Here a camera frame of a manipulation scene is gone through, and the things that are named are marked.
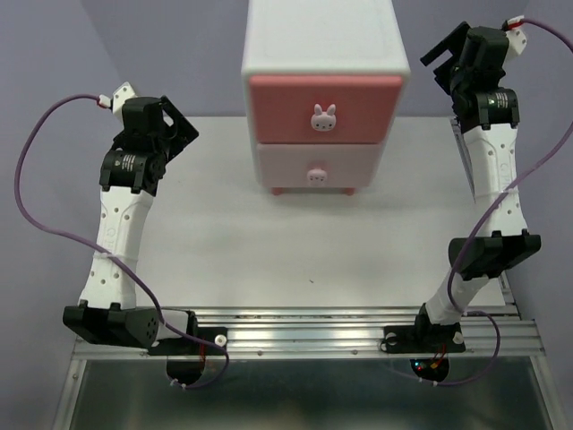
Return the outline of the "dark pink drawer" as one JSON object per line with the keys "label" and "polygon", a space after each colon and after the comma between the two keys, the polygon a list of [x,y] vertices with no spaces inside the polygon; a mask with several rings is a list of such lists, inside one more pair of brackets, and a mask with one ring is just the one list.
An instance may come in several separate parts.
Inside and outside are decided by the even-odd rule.
{"label": "dark pink drawer", "polygon": [[[261,143],[377,143],[389,130],[404,80],[389,75],[254,75],[252,123]],[[315,104],[337,107],[332,131],[312,129]]]}

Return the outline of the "pink bunny knob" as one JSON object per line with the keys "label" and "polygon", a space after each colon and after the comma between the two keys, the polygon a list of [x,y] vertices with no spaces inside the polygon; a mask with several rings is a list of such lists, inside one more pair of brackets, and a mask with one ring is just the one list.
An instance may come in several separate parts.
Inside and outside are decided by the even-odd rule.
{"label": "pink bunny knob", "polygon": [[309,186],[324,186],[328,180],[328,173],[322,168],[312,168],[306,175]]}
{"label": "pink bunny knob", "polygon": [[337,124],[336,111],[335,104],[330,104],[325,110],[320,104],[315,104],[311,118],[312,129],[318,132],[332,131]]}

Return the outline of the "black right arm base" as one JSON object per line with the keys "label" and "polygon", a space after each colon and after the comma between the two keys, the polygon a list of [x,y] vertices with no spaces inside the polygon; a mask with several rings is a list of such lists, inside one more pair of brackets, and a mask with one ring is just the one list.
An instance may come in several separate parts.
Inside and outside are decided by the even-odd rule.
{"label": "black right arm base", "polygon": [[448,354],[466,351],[459,323],[430,325],[387,325],[383,328],[381,350],[395,355],[414,355],[410,365],[415,376],[423,382],[441,384],[449,374]]}

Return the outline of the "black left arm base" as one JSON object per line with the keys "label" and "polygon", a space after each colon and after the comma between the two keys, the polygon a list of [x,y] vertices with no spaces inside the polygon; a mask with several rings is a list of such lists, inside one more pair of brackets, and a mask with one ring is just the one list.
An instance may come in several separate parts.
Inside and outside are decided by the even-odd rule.
{"label": "black left arm base", "polygon": [[196,337],[201,342],[183,338],[157,340],[147,354],[166,360],[166,376],[171,386],[184,391],[206,388],[228,369],[227,333],[224,326],[200,326]]}

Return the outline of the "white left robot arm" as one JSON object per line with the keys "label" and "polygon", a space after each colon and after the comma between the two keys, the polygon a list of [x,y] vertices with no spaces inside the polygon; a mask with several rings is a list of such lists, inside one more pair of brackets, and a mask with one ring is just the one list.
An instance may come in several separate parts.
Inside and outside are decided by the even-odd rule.
{"label": "white left robot arm", "polygon": [[137,305],[132,275],[167,164],[199,133],[166,96],[134,97],[113,106],[124,128],[100,168],[100,219],[90,275],[78,304],[64,309],[63,323],[91,344],[150,348],[158,336],[158,310]]}

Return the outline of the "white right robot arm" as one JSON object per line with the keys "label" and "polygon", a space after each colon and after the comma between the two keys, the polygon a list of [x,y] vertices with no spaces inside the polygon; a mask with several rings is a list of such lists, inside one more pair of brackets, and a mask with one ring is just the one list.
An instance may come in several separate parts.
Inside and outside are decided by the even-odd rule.
{"label": "white right robot arm", "polygon": [[460,322],[489,280],[541,248],[540,236],[528,230],[514,183],[520,121],[517,94],[500,86],[505,63],[525,47],[525,34],[509,25],[494,29],[463,21],[421,59],[429,65],[444,52],[451,54],[434,70],[434,80],[452,100],[480,219],[469,237],[449,243],[448,274],[422,305],[412,328],[419,348],[440,344],[443,327]]}

